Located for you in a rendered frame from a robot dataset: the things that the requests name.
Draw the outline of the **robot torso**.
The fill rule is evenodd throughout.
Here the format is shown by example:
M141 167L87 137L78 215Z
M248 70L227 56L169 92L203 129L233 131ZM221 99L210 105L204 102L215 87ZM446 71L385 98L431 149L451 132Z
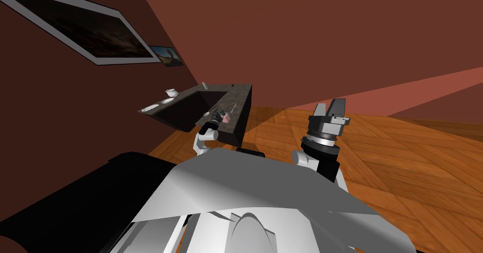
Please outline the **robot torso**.
M409 237L348 192L339 169L217 148L174 164L122 153L134 189L108 253L416 253Z

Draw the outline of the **dark stone table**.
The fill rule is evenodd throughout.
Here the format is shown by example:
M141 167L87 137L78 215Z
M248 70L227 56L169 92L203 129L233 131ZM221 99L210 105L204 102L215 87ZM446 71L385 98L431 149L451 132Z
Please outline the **dark stone table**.
M211 108L230 116L228 123L218 127L218 141L241 147L250 109L252 106L251 84L208 84L208 90L197 85L179 93L170 103L161 104L147 112L138 112L179 131L190 132L196 126L203 126L210 116L204 114Z

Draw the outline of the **large grey framed picture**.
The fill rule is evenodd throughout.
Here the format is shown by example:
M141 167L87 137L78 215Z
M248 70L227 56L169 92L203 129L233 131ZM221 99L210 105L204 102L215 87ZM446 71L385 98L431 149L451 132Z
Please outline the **large grey framed picture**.
M160 59L116 9L88 0L0 0L98 66Z

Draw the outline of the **small blue picture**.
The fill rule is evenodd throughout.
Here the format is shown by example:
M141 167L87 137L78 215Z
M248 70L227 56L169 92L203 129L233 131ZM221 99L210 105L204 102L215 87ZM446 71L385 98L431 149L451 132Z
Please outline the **small blue picture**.
M183 66L183 62L172 47L150 46L156 56L166 67Z

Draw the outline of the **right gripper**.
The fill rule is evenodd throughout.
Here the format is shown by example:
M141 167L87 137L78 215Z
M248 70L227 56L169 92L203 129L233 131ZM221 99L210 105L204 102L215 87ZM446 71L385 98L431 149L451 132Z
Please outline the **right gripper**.
M326 103L318 103L313 116L308 117L308 131L341 136L344 126L350 123L350 118L345 118L345 108L345 98L332 99L328 110Z

